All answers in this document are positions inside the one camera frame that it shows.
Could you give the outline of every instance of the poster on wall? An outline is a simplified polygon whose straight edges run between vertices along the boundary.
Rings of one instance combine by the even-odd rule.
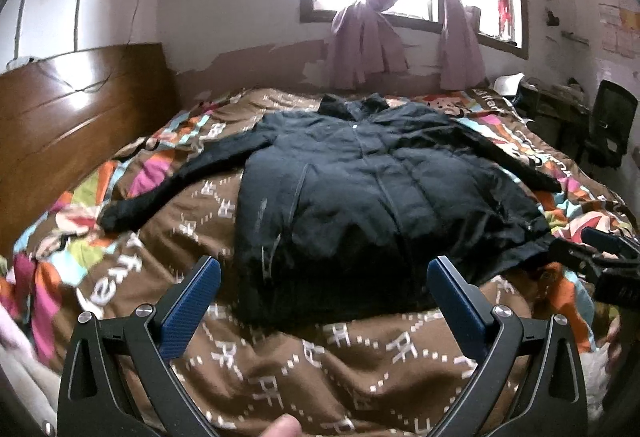
[[[602,48],[625,58],[640,56],[640,13],[599,4],[602,23]]]

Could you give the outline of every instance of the chair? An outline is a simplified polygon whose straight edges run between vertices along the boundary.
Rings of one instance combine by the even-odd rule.
[[[602,81],[591,111],[589,134],[575,158],[580,164],[583,150],[596,166],[619,168],[626,153],[638,100],[628,90]]]

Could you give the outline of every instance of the window frame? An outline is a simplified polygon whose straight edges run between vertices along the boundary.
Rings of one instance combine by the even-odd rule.
[[[529,7],[527,0],[520,0],[522,10],[522,47],[500,41],[492,36],[477,33],[478,43],[491,47],[498,51],[508,52],[524,60],[529,59]],[[314,0],[300,0],[300,23],[324,23],[332,22],[337,11],[326,9],[314,9]],[[418,31],[427,31],[437,34],[442,33],[444,19],[444,1],[438,0],[438,21],[433,22],[408,16],[385,14],[385,18],[393,27],[402,27]]]

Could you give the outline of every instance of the white cloth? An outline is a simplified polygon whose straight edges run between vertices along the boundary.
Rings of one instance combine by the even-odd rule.
[[[58,423],[60,376],[20,351],[0,346],[0,367],[21,403],[40,427]]]
[[[607,357],[608,348],[609,343],[605,343],[593,353],[580,354],[587,392],[587,413],[590,428],[595,427],[604,413],[602,400],[607,393],[610,379],[610,375],[605,370],[609,360],[609,357]]]
[[[36,357],[27,336],[18,328],[2,305],[0,305],[0,345],[7,349],[18,349],[32,359]]]

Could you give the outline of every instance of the clothes hanging on wall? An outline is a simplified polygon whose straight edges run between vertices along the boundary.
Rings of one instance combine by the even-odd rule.
[[[534,190],[561,190],[424,104],[325,96],[318,112],[265,115],[209,144],[98,222],[136,230],[188,184],[243,163],[238,316],[276,326],[425,308],[437,255],[473,283],[540,256],[553,238],[545,217],[495,163]]]

